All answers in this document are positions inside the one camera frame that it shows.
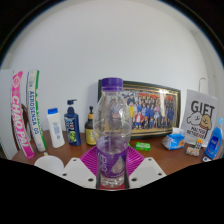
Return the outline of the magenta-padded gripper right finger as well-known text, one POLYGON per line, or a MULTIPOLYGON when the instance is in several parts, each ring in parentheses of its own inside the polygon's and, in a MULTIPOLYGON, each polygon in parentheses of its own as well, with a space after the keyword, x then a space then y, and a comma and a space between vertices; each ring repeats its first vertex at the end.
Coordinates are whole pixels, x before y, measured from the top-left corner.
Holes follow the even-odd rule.
POLYGON ((124 181, 126 189, 140 188, 165 176, 152 157, 144 157, 134 148, 128 148, 124 181))

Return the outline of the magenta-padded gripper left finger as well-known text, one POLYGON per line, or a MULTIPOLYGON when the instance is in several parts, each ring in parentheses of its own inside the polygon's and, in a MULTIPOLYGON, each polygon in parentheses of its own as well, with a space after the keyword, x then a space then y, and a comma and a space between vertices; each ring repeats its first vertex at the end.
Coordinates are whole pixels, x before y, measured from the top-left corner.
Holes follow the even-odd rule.
POLYGON ((98 161, 96 148, 92 147, 80 158, 71 158, 61 176, 76 185, 95 189, 97 186, 98 161))

